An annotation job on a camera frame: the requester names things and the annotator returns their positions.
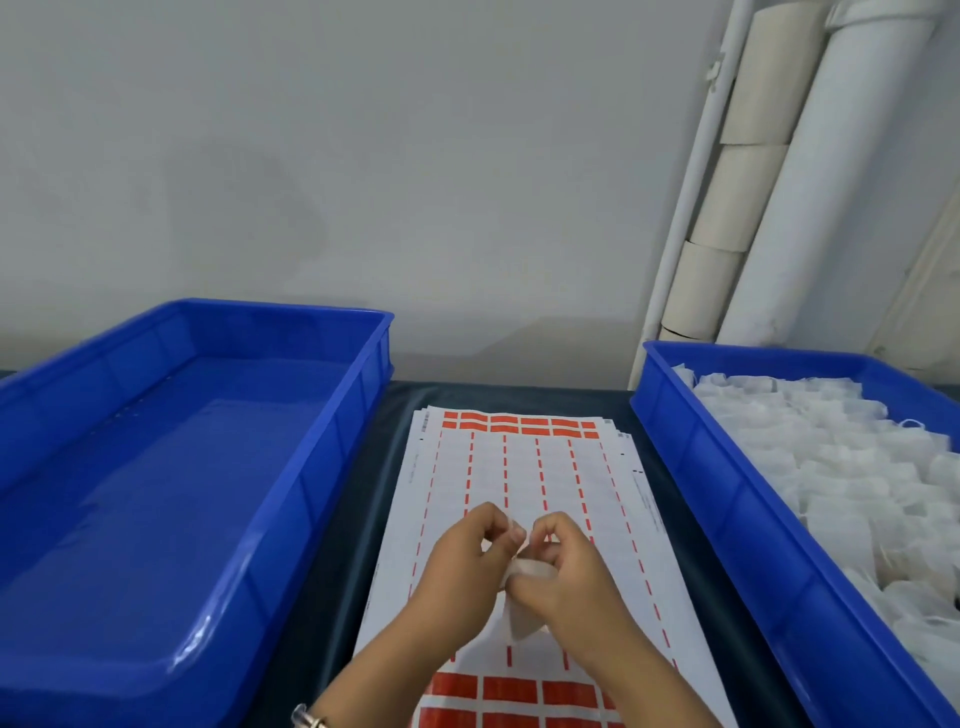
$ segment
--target blue plastic tray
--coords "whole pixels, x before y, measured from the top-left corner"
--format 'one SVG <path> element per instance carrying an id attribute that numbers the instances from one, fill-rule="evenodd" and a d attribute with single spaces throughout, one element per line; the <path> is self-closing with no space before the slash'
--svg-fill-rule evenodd
<path id="1" fill-rule="evenodd" d="M 651 342 L 631 404 L 818 726 L 960 726 L 960 717 L 671 370 L 848 376 L 894 420 L 960 444 L 960 406 L 869 356 Z"/>
<path id="2" fill-rule="evenodd" d="M 0 382 L 0 722 L 240 717 L 392 320 L 167 303 Z"/>

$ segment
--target blue tray filled with white bags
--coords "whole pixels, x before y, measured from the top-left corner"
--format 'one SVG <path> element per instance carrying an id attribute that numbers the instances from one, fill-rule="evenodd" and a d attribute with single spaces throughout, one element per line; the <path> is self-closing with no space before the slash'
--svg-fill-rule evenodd
<path id="1" fill-rule="evenodd" d="M 0 724 L 240 720 L 393 318 L 177 301 L 0 382 Z"/>
<path id="2" fill-rule="evenodd" d="M 960 405 L 869 356 L 645 347 L 631 404 L 813 723 L 960 726 Z"/>

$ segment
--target person's left hand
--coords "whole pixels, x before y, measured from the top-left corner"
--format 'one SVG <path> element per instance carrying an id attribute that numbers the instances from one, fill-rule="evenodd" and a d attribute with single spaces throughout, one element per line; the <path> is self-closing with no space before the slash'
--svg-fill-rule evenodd
<path id="1" fill-rule="evenodd" d="M 482 503 L 440 537 L 407 608 L 434 635 L 444 661 L 480 634 L 496 602 L 503 574 L 526 539 L 492 503 Z M 483 540 L 491 541 L 486 551 Z"/>

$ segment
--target pile of white bags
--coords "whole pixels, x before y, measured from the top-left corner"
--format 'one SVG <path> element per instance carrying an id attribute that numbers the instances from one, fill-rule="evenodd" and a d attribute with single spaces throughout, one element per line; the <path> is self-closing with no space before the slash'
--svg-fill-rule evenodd
<path id="1" fill-rule="evenodd" d="M 960 455 L 851 379 L 674 370 L 960 711 Z"/>

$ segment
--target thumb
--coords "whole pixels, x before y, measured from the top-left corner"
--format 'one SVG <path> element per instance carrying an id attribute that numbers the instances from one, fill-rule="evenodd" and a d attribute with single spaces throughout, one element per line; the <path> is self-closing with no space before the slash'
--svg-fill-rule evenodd
<path id="1" fill-rule="evenodd" d="M 523 605 L 543 621 L 549 623 L 557 590 L 556 579 L 542 579 L 515 573 L 507 579 L 507 595 Z"/>
<path id="2" fill-rule="evenodd" d="M 503 578 L 507 567 L 510 566 L 511 559 L 516 556 L 526 538 L 527 532 L 515 525 L 501 533 L 490 544 L 490 548 L 483 555 L 483 559 L 488 564 L 488 568 L 496 572 L 497 583 Z"/>

